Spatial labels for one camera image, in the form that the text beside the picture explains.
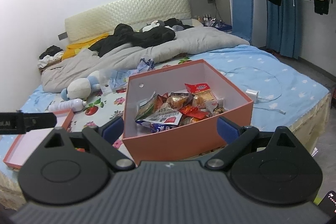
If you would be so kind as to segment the crumpled blue plastic bag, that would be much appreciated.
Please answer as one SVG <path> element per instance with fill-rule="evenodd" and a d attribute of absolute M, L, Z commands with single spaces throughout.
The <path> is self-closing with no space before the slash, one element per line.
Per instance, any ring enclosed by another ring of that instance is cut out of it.
<path fill-rule="evenodd" d="M 99 70 L 100 89 L 104 95 L 127 87 L 130 76 L 152 71 L 155 62 L 149 56 L 143 57 L 136 69 L 102 69 Z"/>

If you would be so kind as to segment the dark orange snack packet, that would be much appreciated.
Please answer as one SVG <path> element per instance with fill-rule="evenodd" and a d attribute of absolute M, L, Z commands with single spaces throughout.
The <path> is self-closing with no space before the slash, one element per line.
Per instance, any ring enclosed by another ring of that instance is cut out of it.
<path fill-rule="evenodd" d="M 194 95 L 191 93 L 175 93 L 171 92 L 166 102 L 174 110 L 179 110 L 186 105 L 190 104 L 194 99 Z"/>

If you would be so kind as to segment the blue padded chair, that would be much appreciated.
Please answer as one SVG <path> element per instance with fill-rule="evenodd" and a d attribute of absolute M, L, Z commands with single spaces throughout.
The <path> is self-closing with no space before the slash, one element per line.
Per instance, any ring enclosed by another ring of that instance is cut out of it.
<path fill-rule="evenodd" d="M 232 34 L 249 43 L 253 32 L 253 0 L 232 0 Z"/>

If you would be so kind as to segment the blue curtain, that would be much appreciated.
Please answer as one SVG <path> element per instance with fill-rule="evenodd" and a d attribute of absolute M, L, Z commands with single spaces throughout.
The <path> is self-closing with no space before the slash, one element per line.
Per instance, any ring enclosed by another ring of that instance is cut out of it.
<path fill-rule="evenodd" d="M 282 56 L 298 59 L 302 44 L 299 0 L 282 0 L 281 5 L 267 2 L 266 47 Z"/>

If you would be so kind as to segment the pink box lid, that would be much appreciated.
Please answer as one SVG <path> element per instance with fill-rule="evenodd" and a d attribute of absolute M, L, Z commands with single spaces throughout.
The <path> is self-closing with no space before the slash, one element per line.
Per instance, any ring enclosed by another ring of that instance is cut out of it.
<path fill-rule="evenodd" d="M 72 110 L 57 111 L 54 114 L 57 118 L 56 127 L 62 127 L 65 130 L 74 117 Z M 20 169 L 51 130 L 52 128 L 44 128 L 30 131 L 24 135 L 18 135 L 3 159 L 5 165 L 10 168 Z"/>

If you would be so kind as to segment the blue white snack packet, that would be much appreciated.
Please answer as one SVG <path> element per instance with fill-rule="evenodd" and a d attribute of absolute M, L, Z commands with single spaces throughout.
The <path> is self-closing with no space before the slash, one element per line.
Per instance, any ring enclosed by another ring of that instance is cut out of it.
<path fill-rule="evenodd" d="M 162 131 L 170 130 L 170 129 L 177 127 L 174 124 L 152 123 L 152 122 L 147 122 L 147 121 L 142 121 L 142 120 L 136 121 L 136 124 L 149 128 L 152 133 L 162 132 Z"/>

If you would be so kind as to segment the green yellow snack packet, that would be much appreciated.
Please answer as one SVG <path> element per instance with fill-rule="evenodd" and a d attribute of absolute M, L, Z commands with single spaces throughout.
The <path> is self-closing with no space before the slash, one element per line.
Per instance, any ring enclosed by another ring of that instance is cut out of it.
<path fill-rule="evenodd" d="M 158 109 L 158 94 L 153 92 L 150 98 L 141 101 L 138 104 L 138 112 L 135 116 L 135 121 L 143 120 L 155 113 Z"/>

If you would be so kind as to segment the black clothing pile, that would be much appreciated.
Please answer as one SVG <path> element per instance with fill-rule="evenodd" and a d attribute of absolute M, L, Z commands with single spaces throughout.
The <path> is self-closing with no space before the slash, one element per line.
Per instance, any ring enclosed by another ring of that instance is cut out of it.
<path fill-rule="evenodd" d="M 171 18 L 163 22 L 159 21 L 158 26 L 141 32 L 135 32 L 131 26 L 120 23 L 114 29 L 112 35 L 98 40 L 88 49 L 97 52 L 99 57 L 103 57 L 113 49 L 127 43 L 130 43 L 132 47 L 141 48 L 159 46 L 165 42 L 174 40 L 177 31 L 187 30 L 189 28 L 193 28 L 193 26 L 185 25 L 181 20 L 176 18 Z"/>

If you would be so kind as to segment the white plastic bottle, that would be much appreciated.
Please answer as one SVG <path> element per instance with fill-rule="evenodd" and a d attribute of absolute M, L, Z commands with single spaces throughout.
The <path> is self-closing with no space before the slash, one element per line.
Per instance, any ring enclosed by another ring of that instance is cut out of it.
<path fill-rule="evenodd" d="M 69 101 L 63 101 L 60 103 L 53 103 L 48 107 L 49 112 L 62 111 L 62 110 L 72 110 L 73 112 L 80 112 L 84 110 L 87 102 L 85 100 L 76 98 Z"/>

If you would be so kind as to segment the grey brown snack packet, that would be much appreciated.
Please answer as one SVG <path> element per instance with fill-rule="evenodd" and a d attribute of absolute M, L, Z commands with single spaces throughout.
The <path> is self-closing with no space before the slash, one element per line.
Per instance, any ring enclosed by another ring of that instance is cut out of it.
<path fill-rule="evenodd" d="M 211 116 L 223 114 L 224 112 L 227 111 L 224 103 L 225 103 L 224 98 L 206 101 L 205 102 L 206 110 L 211 114 Z"/>

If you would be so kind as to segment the clothes on bedside table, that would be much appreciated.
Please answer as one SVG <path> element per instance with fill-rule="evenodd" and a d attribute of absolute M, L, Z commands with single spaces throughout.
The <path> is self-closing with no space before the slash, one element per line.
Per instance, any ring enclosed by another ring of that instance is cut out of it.
<path fill-rule="evenodd" d="M 64 50 L 58 46 L 50 46 L 48 47 L 40 56 L 38 61 L 38 68 L 43 69 L 53 63 L 56 60 L 62 58 L 64 54 Z"/>

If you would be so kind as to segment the red foil snack packet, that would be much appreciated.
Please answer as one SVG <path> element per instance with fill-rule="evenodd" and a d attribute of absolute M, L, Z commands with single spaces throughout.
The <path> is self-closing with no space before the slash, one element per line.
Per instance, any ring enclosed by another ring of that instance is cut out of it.
<path fill-rule="evenodd" d="M 194 107 L 192 105 L 186 105 L 179 109 L 179 112 L 185 116 L 196 118 L 198 120 L 203 120 L 209 117 L 209 113 L 206 111 L 199 110 L 198 107 Z"/>

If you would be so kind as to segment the white barcode snack packet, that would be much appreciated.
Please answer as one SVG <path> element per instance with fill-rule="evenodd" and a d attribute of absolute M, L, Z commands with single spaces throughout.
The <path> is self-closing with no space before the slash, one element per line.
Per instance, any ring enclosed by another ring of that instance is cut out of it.
<path fill-rule="evenodd" d="M 182 113 L 170 107 L 162 107 L 155 113 L 143 119 L 144 122 L 155 124 L 178 125 L 182 118 Z"/>

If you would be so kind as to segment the cream quilted headboard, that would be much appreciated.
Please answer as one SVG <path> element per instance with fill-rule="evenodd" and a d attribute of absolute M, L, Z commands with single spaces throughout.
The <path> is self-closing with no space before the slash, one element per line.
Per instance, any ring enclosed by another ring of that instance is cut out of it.
<path fill-rule="evenodd" d="M 65 19 L 65 30 L 72 44 L 111 33 L 120 23 L 139 30 L 170 18 L 190 19 L 190 0 L 119 0 Z"/>

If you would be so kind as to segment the yellow red-bordered snack packet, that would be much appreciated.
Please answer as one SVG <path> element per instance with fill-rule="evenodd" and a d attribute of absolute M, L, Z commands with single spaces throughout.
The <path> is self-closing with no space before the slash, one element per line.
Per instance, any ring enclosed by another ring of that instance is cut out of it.
<path fill-rule="evenodd" d="M 185 88 L 194 96 L 192 106 L 199 109 L 205 109 L 206 102 L 216 99 L 215 94 L 207 83 L 185 84 Z"/>

